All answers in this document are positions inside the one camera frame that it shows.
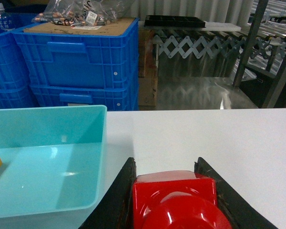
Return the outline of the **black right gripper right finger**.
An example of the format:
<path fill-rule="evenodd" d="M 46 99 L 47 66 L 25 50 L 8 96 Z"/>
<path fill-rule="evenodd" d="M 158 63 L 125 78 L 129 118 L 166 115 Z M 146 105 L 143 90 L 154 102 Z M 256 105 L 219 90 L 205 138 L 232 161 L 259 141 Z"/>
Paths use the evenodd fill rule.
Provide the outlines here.
<path fill-rule="evenodd" d="M 256 211 L 209 163 L 199 157 L 194 172 L 215 180 L 219 209 L 234 229 L 276 229 L 277 227 Z"/>

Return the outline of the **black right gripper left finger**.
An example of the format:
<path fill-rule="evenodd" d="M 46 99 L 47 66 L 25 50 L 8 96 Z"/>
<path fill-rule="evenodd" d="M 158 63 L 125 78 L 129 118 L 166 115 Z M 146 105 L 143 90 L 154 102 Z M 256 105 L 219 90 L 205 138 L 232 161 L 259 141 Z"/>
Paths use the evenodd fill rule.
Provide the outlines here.
<path fill-rule="evenodd" d="M 133 184 L 136 180 L 134 158 L 126 160 L 115 180 L 81 229 L 132 229 Z"/>

